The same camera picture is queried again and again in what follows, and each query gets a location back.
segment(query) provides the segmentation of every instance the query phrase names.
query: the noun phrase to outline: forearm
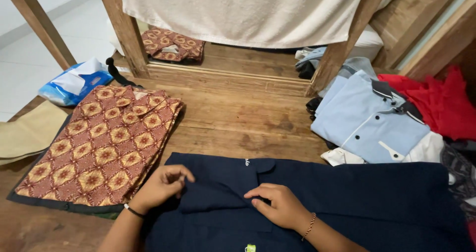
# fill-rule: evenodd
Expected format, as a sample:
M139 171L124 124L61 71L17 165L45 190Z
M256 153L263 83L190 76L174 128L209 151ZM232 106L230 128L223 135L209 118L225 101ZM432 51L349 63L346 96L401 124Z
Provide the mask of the forearm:
M300 226L296 229L300 235L304 235L309 229L311 219L311 213L303 216ZM368 252L318 218L314 220L306 240L319 252Z
M102 241L98 252L134 252L139 245L143 219L124 209Z

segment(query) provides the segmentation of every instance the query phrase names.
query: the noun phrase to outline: beaded bracelet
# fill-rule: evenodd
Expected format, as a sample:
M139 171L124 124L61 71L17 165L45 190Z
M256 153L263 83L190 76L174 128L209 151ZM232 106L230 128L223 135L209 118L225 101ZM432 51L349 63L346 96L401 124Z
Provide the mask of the beaded bracelet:
M304 238L307 236L307 234L312 230L312 224L314 224L314 220L316 220L316 213L312 212L312 219L311 219L311 225L309 225L309 229L306 231L306 233L302 236L301 241L304 241Z

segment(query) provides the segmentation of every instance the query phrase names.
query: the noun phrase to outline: human hand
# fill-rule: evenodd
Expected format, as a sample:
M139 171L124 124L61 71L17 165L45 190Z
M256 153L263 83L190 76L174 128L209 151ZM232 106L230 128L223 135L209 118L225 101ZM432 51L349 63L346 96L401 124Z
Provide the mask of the human hand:
M170 196L181 197L185 178L195 182L192 172L184 165L159 166L147 182L135 194L128 205L140 214L146 214L151 208L161 205Z
M277 226L306 233L313 217L291 190L283 185L262 183L245 194L245 198L261 196L271 201L271 206L259 199L251 203L256 209Z

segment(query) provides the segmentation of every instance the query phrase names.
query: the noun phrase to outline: plastic bag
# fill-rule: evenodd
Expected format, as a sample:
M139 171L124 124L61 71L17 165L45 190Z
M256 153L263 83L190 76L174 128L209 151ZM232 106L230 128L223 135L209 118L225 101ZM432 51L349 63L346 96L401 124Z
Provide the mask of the plastic bag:
M98 85L112 80L96 58L71 66L38 90L38 95L59 106L76 106Z

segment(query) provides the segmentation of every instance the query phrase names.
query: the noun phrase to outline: light blue shirt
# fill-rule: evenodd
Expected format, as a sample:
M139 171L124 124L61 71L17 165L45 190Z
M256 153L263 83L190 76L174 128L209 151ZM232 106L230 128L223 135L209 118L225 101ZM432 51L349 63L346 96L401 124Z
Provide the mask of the light blue shirt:
M402 102L391 103L372 91L364 71L348 79L337 76L316 110L311 130L369 163L401 162L430 128L396 113Z

